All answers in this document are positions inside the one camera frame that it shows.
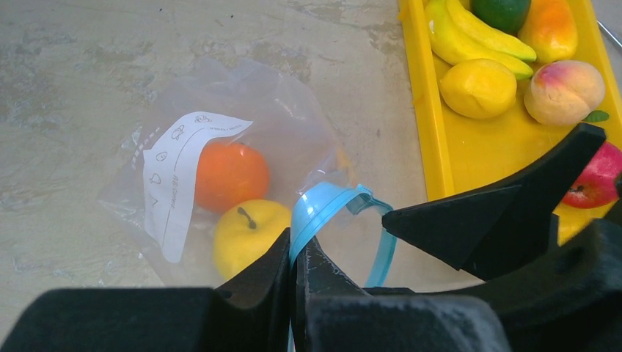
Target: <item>scratched surface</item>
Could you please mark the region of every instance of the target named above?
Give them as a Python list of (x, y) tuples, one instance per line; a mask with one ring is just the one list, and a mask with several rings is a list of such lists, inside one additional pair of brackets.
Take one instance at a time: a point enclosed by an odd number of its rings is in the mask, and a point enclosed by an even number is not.
[[(596, 7), (622, 33), (615, 1)], [(95, 197), (158, 92), (205, 55), (308, 84), (360, 181), (395, 207), (423, 202), (397, 13), (385, 0), (0, 0), (0, 340), (45, 290), (161, 285)], [(416, 249), (398, 256), (412, 268), (390, 285), (473, 283)]]

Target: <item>banana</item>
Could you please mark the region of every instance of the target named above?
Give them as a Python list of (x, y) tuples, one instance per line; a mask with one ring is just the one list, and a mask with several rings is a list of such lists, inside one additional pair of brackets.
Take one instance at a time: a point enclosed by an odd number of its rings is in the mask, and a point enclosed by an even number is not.
[(535, 61), (535, 50), (519, 38), (494, 29), (462, 6), (460, 0), (447, 0), (447, 12), (455, 26), (481, 45), (526, 62)]
[(489, 49), (460, 31), (451, 21), (446, 0), (430, 0), (425, 6), (425, 16), (432, 51), (447, 63), (456, 65), (471, 59), (490, 59), (504, 64), (516, 79), (533, 76), (532, 68), (523, 61)]

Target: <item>printed icon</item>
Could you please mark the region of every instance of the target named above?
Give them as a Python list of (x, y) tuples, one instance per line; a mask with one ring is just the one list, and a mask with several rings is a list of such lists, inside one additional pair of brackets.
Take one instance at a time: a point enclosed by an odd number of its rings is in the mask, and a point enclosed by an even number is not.
[(162, 153), (158, 153), (158, 155), (155, 156), (155, 159), (157, 161), (164, 161), (164, 159), (167, 158), (167, 156), (169, 156), (169, 153), (167, 152), (162, 152)]
[(173, 133), (171, 133), (171, 138), (173, 138), (174, 140), (178, 141), (179, 140), (179, 136), (181, 136), (181, 134), (183, 133), (183, 125), (177, 127)]
[(194, 118), (194, 121), (195, 122), (212, 122), (212, 119), (205, 115), (199, 115)]
[(149, 182), (159, 185), (160, 183), (162, 183), (162, 179), (160, 178), (160, 175), (153, 174), (153, 176), (151, 176), (151, 178), (149, 179)]
[(158, 200), (156, 198), (153, 198), (153, 196), (151, 195), (151, 193), (149, 193), (149, 197), (151, 197), (151, 206), (156, 205), (156, 203), (158, 202)]

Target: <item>metal rod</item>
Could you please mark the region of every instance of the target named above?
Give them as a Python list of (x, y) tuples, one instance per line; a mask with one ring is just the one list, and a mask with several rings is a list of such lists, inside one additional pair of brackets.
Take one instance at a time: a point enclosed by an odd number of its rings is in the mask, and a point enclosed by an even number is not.
[(618, 49), (622, 49), (622, 43), (620, 42), (620, 40), (615, 36), (615, 34), (613, 34), (606, 26), (604, 26), (604, 24), (601, 23), (601, 21), (596, 21), (599, 24), (599, 28), (601, 29), (601, 31), (603, 33), (605, 33), (607, 35), (607, 37), (618, 46)]

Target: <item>peach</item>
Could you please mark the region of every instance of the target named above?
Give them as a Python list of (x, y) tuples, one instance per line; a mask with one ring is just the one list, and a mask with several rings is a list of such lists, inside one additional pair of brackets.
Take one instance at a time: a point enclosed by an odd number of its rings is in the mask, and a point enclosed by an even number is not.
[(525, 108), (544, 125), (573, 125), (604, 99), (600, 72), (587, 62), (564, 60), (538, 70), (524, 96)]

